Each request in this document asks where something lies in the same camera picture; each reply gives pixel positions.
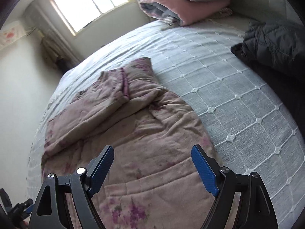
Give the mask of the grey curtain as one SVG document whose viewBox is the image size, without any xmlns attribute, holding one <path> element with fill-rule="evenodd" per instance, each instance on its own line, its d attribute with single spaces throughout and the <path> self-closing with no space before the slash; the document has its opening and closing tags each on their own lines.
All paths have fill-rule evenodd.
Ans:
<svg viewBox="0 0 305 229">
<path fill-rule="evenodd" d="M 31 2 L 23 15 L 37 31 L 42 56 L 47 63 L 66 73 L 82 61 L 36 2 Z"/>
</svg>

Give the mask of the wall drawing with red crab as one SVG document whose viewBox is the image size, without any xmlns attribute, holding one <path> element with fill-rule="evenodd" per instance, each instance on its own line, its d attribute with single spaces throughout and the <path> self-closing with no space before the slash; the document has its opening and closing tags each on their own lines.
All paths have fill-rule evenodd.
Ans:
<svg viewBox="0 0 305 229">
<path fill-rule="evenodd" d="M 26 35 L 25 28 L 20 21 L 14 21 L 1 29 L 1 50 Z"/>
</svg>

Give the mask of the grey white quilted bedspread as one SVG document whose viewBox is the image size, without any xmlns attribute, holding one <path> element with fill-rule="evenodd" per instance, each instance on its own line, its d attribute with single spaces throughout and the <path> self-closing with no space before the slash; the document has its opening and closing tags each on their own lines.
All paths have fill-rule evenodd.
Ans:
<svg viewBox="0 0 305 229">
<path fill-rule="evenodd" d="M 187 27 L 155 21 L 107 44 L 68 71 L 34 137 L 26 196 L 35 198 L 41 186 L 47 121 L 102 71 L 149 57 L 159 82 L 182 97 L 200 117 L 225 165 L 236 173 L 260 174 L 279 228 L 291 228 L 304 209 L 304 141 L 275 92 L 231 53 L 248 24 L 237 16 Z"/>
</svg>

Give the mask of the pink floral quilted jacket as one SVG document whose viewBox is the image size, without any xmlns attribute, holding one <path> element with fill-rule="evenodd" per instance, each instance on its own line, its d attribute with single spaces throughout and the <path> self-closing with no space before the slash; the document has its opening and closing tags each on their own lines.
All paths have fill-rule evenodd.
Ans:
<svg viewBox="0 0 305 229">
<path fill-rule="evenodd" d="M 106 228 L 200 228 L 214 198 L 191 160 L 196 144 L 222 163 L 195 111 L 139 58 L 102 72 L 48 121 L 42 174 L 71 174 L 111 145 L 114 161 L 92 198 Z"/>
</svg>

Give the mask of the black puffer jacket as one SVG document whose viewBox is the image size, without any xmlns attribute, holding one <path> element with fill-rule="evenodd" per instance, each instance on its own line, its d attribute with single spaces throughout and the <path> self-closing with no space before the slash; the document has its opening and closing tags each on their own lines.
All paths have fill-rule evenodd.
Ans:
<svg viewBox="0 0 305 229">
<path fill-rule="evenodd" d="M 231 52 L 282 101 L 304 103 L 304 27 L 288 21 L 251 22 Z"/>
</svg>

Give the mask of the pink folded blanket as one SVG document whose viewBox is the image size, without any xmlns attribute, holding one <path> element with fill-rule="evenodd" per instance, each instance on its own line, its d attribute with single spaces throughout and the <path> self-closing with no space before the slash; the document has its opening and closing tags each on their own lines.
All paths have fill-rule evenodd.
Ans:
<svg viewBox="0 0 305 229">
<path fill-rule="evenodd" d="M 141 10 L 167 24 L 187 26 L 220 12 L 230 0 L 192 2 L 189 0 L 140 0 Z"/>
</svg>

